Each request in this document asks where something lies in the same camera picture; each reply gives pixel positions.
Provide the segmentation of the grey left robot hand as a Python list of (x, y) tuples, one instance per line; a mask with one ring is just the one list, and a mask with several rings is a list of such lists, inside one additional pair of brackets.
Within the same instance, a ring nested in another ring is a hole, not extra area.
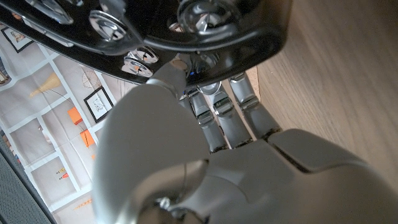
[(96, 153), (98, 223), (396, 223), (397, 192), (365, 161), (299, 129), (282, 131), (247, 75), (178, 103), (178, 55), (111, 110)]

